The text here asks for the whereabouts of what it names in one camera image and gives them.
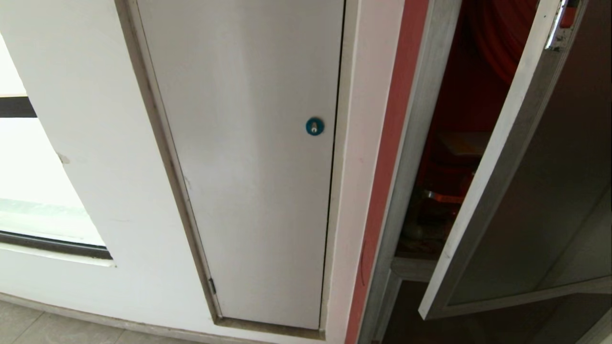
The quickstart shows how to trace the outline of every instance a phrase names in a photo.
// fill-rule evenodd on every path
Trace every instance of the window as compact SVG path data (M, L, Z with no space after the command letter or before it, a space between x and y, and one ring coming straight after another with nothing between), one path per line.
M0 242L110 259L0 45Z

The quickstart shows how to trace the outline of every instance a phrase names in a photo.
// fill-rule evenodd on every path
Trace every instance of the door hinge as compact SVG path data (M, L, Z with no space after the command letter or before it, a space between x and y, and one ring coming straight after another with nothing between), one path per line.
M211 284L211 289L213 294L217 294L217 289L215 288L215 282L212 279L208 279L208 282Z

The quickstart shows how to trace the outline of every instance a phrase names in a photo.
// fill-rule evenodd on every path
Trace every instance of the open cabinet door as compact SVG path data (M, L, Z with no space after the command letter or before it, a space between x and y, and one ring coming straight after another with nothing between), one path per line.
M609 13L609 1L539 2L424 319L612 292Z

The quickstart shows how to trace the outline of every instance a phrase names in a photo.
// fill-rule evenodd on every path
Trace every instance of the door frame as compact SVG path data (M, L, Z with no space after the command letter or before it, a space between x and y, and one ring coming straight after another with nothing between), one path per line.
M391 275L390 269L419 169L419 164L414 162L420 161L425 147L455 36L461 3L462 1L457 0L428 1L423 36L412 81L414 87L410 90L402 129L403 139L399 144L394 183L390 191L390 200L387 202L386 218L381 226L376 264L373 267L364 314L360 320L359 344L369 344L375 338L375 334L377 335L379 314L386 304L389 288L397 284L397 279Z
M210 273L191 214L186 186L182 178L179 178L182 173L176 150L172 141L166 139L170 137L170 131L163 106L158 106L162 104L160 92L155 80L149 81L151 75L154 75L152 62L148 54L141 53L148 51L148 48L140 23L137 0L114 1L166 171L172 180L174 197L181 212L214 324L334 342L344 340L346 323L343 317L348 314L348 311L345 313L346 307L350 307L347 288L353 287L348 283L348 277L353 279L353 268L359 260L359 246L356 246L359 231L355 232L355 229L359 229L363 225L361 221L365 221L355 214L365 213L368 196L373 188L373 176L368 169L376 165L384 118L382 115L394 66L391 56L395 56L404 1L379 3L345 0L326 259L318 331L252 321L228 321L219 315L218 301L209 283ZM367 97L356 97L356 94L367 94Z

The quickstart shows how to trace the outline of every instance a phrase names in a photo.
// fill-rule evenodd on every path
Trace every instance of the cabinet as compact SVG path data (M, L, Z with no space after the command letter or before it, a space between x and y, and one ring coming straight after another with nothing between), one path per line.
M540 1L495 113L489 110L505 74L477 46L469 11L479 3L465 0L459 9L430 2L423 61L436 53L449 58L423 62L430 78L416 80L361 343L382 338L402 279L428 282L419 305L425 320L612 293L610 21L604 14L610 4ZM448 29L435 24L453 15L451 47ZM470 52L461 50L466 26L480 62L487 62L483 68L499 77L481 89L474 88L485 77L456 69ZM446 68L443 77L436 67ZM468 95L470 106L462 99L448 103L453 92L464 91L461 83L483 98ZM432 87L439 91L434 100L419 98ZM486 106L493 118L473 121ZM415 130L423 126L428 136Z

